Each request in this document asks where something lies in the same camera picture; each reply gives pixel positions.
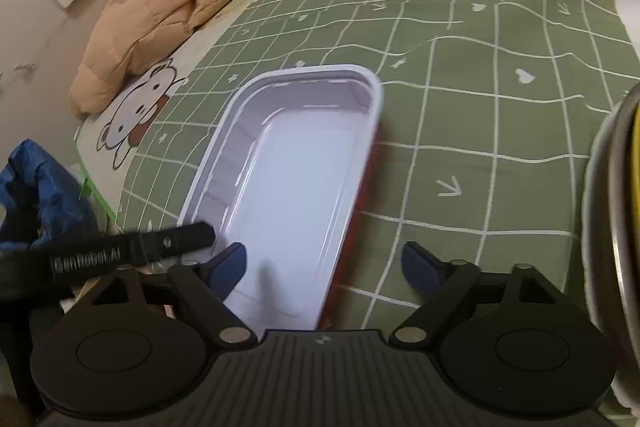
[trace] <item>black strap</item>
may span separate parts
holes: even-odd
[[[29,309],[24,303],[0,303],[0,353],[9,367],[15,394],[34,416],[45,407],[29,371],[33,347]]]
[[[215,238],[207,223],[194,223],[159,232],[56,241],[38,250],[0,253],[0,302],[81,285],[118,266],[144,266],[208,248]]]

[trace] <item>bed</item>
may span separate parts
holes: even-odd
[[[640,80],[639,13],[640,0],[234,0],[76,144],[117,227],[169,227],[239,87],[269,70],[359,64],[385,105],[334,323],[389,331],[418,307],[399,266],[406,241],[487,271],[530,263],[581,293],[570,267],[584,170]],[[138,121],[135,97],[156,84]]]

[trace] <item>green bedsheet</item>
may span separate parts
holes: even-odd
[[[146,133],[117,223],[176,223],[242,84],[341,63],[374,71],[385,106],[338,325],[388,331],[417,307],[408,240],[489,271],[531,263],[564,287],[591,139],[640,78],[614,0],[256,0]]]

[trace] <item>cartoon bear print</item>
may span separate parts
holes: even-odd
[[[169,101],[171,87],[184,80],[177,79],[178,71],[171,65],[172,60],[169,58],[156,64],[148,80],[127,94],[100,132],[96,149],[116,150],[113,170],[120,168],[132,147],[140,145],[146,131]]]

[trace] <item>rectangular plastic container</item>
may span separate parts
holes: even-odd
[[[247,272],[225,304],[258,335],[316,327],[382,102],[378,78],[350,64],[264,73],[230,100],[180,214],[218,240],[183,262],[244,244]]]

